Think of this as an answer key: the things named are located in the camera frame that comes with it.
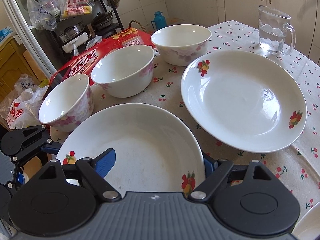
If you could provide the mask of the white bowl pink flowers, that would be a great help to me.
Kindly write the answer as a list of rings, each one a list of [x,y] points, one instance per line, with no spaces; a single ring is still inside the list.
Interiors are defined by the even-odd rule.
[[[103,57],[92,69],[92,81],[115,98],[129,98],[142,92],[153,78],[154,50],[133,45]]]
[[[207,52],[212,32],[203,26],[178,24],[165,27],[151,35],[161,58],[168,64],[187,66]]]
[[[62,132],[75,130],[94,109],[93,92],[86,74],[77,74],[57,85],[43,100],[39,121]]]

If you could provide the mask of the white plate with fruit print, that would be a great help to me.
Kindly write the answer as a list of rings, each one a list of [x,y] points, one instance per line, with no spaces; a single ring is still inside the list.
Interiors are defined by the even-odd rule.
[[[292,76],[245,51],[216,51],[194,60],[182,75],[181,96],[206,132],[245,152],[287,148],[306,124],[306,101]]]
[[[200,146],[178,117],[160,107],[126,103],[103,109],[62,143],[57,158],[74,164],[108,148],[116,161],[104,177],[122,196],[127,191],[182,192],[205,179]]]

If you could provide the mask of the white kitchen cabinets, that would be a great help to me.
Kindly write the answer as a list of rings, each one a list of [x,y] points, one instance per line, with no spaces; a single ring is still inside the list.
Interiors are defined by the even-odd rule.
[[[291,16],[296,49],[319,63],[319,0],[165,0],[170,18],[206,27],[236,20],[258,27],[258,7],[276,8]]]

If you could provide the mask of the white red plastic bag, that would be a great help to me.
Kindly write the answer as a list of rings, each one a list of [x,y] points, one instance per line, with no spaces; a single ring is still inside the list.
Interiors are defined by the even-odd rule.
[[[1,118],[9,129],[22,129],[37,126],[39,110],[49,81],[44,79],[37,83],[33,77],[22,74],[14,84],[14,89],[1,102]]]

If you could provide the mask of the red cardboard drink box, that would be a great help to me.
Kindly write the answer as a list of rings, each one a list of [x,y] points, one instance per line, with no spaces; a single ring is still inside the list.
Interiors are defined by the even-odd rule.
[[[108,38],[103,38],[101,42],[93,47],[80,53],[78,56],[72,57],[60,70],[57,70],[49,81],[49,88],[53,89],[60,82],[57,80],[57,75],[62,75],[62,80],[65,80],[76,74],[90,75],[93,67],[107,54],[131,45],[146,45],[155,48],[151,42],[151,35],[129,27],[124,31],[114,34]]]

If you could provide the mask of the clear glass mug with water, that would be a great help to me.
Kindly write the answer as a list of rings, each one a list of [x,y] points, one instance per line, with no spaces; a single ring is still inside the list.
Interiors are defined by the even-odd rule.
[[[259,46],[269,53],[284,56],[293,52],[296,45],[296,32],[291,23],[291,16],[278,9],[258,6]],[[284,49],[287,34],[291,34],[291,44]]]

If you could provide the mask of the clear plastic bag on shelf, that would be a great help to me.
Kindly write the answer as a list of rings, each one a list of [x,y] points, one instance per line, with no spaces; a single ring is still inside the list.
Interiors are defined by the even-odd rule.
[[[27,0],[27,9],[30,22],[35,29],[54,31],[57,28],[56,18],[52,10],[36,0]]]

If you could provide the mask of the teal thermos bottle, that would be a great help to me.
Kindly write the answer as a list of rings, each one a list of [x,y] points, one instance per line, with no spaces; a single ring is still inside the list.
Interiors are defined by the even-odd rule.
[[[167,27],[167,22],[165,17],[162,15],[161,11],[157,11],[154,13],[154,19],[151,21],[151,25],[153,29],[159,30]]]

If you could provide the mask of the black metal storage shelf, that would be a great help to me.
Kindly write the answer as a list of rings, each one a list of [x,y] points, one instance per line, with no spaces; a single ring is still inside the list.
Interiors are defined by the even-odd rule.
[[[60,20],[60,0],[36,1],[52,10],[57,22],[57,28],[52,31],[52,36],[66,54],[74,49],[71,41],[84,32],[87,33],[88,38],[93,38],[96,34],[104,36],[115,33],[117,29],[124,29],[117,12],[120,0],[94,0],[91,14],[65,20]]]

